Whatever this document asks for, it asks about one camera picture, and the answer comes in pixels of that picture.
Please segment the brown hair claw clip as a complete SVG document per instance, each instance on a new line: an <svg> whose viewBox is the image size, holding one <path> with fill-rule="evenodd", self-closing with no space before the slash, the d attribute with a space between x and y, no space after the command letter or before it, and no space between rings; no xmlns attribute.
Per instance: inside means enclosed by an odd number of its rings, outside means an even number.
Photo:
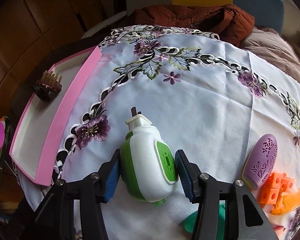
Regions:
<svg viewBox="0 0 300 240"><path fill-rule="evenodd" d="M50 102L61 92L62 76L53 71L45 71L34 86L34 93L43 102Z"/></svg>

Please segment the orange plastic block toy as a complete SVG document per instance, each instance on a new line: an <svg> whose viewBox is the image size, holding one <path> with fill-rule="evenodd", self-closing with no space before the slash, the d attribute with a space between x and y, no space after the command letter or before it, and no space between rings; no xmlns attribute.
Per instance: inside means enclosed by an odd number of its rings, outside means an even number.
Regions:
<svg viewBox="0 0 300 240"><path fill-rule="evenodd" d="M279 196L284 193L292 192L294 178L288 177L285 172L273 172L262 185L259 191L258 202L262 205L275 205Z"/></svg>

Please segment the pink white shallow tray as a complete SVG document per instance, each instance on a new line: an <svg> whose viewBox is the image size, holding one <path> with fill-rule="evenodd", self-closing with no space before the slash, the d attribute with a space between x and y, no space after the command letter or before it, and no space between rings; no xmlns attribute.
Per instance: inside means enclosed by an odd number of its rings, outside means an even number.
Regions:
<svg viewBox="0 0 300 240"><path fill-rule="evenodd" d="M54 64L61 92L48 103L33 94L23 111L14 134L10 157L35 184L51 183L54 162L71 111L102 54L95 46Z"/></svg>

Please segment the purple oval patterned case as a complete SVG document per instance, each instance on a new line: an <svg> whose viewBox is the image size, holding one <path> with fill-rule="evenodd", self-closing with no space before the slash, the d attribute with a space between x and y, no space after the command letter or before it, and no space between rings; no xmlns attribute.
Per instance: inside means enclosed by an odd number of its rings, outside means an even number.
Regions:
<svg viewBox="0 0 300 240"><path fill-rule="evenodd" d="M264 134L247 157L242 180L252 190L258 190L270 176L277 159L278 144L274 135Z"/></svg>

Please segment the rust brown quilted jacket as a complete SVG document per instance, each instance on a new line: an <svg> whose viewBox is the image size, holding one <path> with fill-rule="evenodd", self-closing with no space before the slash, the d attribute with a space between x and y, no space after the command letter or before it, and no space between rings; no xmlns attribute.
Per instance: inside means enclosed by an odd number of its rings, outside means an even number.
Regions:
<svg viewBox="0 0 300 240"><path fill-rule="evenodd" d="M224 42L239 46L253 30L255 18L233 4L213 7L151 5L134 10L127 22L130 25L161 25L208 31L218 34Z"/></svg>

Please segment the green plastic scoop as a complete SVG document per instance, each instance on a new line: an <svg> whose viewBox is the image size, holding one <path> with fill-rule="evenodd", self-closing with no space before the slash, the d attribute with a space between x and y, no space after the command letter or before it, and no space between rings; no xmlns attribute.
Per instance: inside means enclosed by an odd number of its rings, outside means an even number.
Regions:
<svg viewBox="0 0 300 240"><path fill-rule="evenodd" d="M219 202L219 208L203 207L190 214L183 221L183 228L188 233L194 233L192 239L224 239L226 225L226 202Z"/></svg>

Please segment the white green plug-in device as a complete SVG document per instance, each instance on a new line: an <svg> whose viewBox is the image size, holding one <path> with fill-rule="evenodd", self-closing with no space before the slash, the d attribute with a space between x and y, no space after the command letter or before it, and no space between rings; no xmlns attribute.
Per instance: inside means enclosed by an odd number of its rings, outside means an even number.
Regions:
<svg viewBox="0 0 300 240"><path fill-rule="evenodd" d="M177 188L174 157L152 122L135 107L131 114L126 120L129 132L120 150L121 177L134 199L160 206Z"/></svg>

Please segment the red small ball toy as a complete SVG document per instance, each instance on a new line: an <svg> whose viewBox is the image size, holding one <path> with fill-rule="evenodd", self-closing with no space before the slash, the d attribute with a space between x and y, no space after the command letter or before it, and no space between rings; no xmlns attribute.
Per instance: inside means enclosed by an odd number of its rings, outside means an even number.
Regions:
<svg viewBox="0 0 300 240"><path fill-rule="evenodd" d="M274 230L275 232L277 232L277 231L279 231L279 232L284 232L284 231L285 231L285 228L284 228L284 226L282 226L282 225L274 225L274 226L273 226L273 230Z"/></svg>

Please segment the orange curved plastic piece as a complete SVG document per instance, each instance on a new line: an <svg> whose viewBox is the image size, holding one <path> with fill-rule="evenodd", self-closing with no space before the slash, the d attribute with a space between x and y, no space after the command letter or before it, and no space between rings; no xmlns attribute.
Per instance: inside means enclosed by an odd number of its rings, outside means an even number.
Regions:
<svg viewBox="0 0 300 240"><path fill-rule="evenodd" d="M271 215L284 215L292 212L300 206L300 188L297 191L286 192L283 191L279 194L277 202L274 205L274 209L271 211Z"/></svg>

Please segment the mauve bed duvet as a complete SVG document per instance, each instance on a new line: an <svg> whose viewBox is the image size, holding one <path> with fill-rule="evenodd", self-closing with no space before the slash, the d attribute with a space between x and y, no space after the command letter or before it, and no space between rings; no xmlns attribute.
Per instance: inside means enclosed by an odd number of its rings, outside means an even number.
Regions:
<svg viewBox="0 0 300 240"><path fill-rule="evenodd" d="M240 48L251 51L300 83L300 59L293 47L274 29L254 27L241 41Z"/></svg>

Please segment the white floral embroidered tablecloth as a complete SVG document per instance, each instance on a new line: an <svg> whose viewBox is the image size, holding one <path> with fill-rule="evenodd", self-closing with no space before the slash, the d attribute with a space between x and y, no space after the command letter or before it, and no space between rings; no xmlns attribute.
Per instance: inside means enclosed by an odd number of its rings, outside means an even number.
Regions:
<svg viewBox="0 0 300 240"><path fill-rule="evenodd" d="M135 25L115 29L98 46L101 58L65 126L51 183L35 184L19 169L21 187L36 209L56 179L68 183L97 171L125 142L135 107L152 122L172 152L215 179L239 179L264 134L278 144L273 172L300 188L300 84L257 55L216 34ZM300 207L268 215L294 239Z"/></svg>

